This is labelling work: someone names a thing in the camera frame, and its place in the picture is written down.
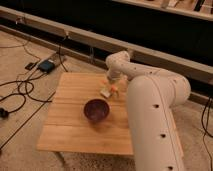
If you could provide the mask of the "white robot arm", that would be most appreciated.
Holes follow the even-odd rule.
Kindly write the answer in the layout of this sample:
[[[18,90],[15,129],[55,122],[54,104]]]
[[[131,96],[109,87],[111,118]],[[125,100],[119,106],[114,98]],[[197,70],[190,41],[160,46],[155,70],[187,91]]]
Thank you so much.
[[[107,78],[128,79],[126,105],[136,171],[185,171],[172,108],[187,101],[189,81],[182,75],[132,63],[126,51],[106,58]]]

